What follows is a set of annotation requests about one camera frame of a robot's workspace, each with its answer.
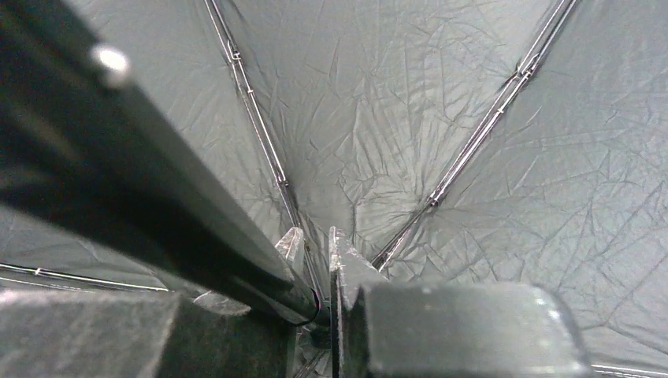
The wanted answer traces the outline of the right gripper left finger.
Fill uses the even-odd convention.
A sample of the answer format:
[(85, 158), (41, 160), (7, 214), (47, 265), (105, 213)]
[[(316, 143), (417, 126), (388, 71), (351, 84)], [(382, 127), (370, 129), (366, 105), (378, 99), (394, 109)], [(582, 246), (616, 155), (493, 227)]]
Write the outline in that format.
[(1, 237), (4, 377), (284, 377), (295, 331), (60, 232)]

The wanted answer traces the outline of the beige and black folding umbrella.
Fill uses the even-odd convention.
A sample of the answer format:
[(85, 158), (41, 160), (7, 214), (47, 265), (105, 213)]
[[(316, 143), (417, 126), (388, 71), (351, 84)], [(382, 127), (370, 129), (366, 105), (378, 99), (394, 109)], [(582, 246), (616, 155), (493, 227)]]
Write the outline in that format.
[(590, 377), (667, 374), (664, 1), (4, 1), (1, 237), (60, 232), (292, 327), (328, 236), (542, 287)]

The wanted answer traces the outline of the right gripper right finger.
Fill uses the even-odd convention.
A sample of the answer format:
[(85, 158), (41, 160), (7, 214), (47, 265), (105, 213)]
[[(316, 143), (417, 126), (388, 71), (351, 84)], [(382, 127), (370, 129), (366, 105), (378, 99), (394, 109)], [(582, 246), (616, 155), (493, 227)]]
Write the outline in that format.
[(567, 305), (526, 283), (396, 283), (328, 236), (336, 377), (590, 377)]

